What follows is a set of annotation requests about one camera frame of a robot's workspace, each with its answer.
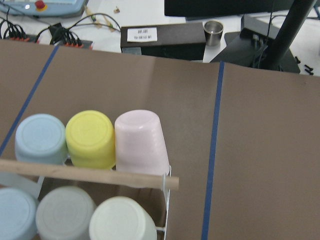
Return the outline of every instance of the yellow cup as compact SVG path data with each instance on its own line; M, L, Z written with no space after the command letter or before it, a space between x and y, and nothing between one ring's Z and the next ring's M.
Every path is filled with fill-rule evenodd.
M116 164L115 130L110 119L99 111L74 115L66 125L65 140L77 167L111 169Z

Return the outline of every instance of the cup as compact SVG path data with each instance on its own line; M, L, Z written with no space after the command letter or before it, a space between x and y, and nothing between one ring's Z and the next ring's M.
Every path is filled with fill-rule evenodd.
M0 239L31 240L37 234L38 201L16 188L0 189Z
M96 209L91 197L76 186L49 192L40 202L35 222L41 240L88 240Z
M170 170L165 139L157 114L132 110L114 123L116 170L167 175Z
M74 115L66 125L65 139L73 165L95 169L115 166L115 130L103 113L86 110Z
M115 196L94 211L89 225L92 240L156 240L150 215L133 199Z
M65 126L49 114L24 119L16 129L14 152L21 162L63 164L68 157Z
M224 26L217 20L207 21L204 26L204 35L208 46L218 45L221 41Z

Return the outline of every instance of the black pole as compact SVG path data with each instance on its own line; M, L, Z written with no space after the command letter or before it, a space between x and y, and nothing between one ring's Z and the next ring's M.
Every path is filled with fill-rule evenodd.
M294 0L282 27L272 46L268 49L266 58L261 62L262 69L276 70L279 62L289 50L289 47L308 17L317 0Z

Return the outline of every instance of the red button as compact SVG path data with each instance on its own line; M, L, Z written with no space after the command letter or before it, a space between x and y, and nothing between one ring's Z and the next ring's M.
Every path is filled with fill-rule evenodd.
M46 4L44 3L44 1L36 1L34 4L37 9L44 9L46 7Z

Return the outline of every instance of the black box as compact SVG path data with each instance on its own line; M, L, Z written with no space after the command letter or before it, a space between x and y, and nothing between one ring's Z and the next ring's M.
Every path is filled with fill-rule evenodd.
M128 29L145 31L156 28L157 41L130 42ZM203 60L206 37L201 22L166 25L123 26L121 28L121 52L170 59Z

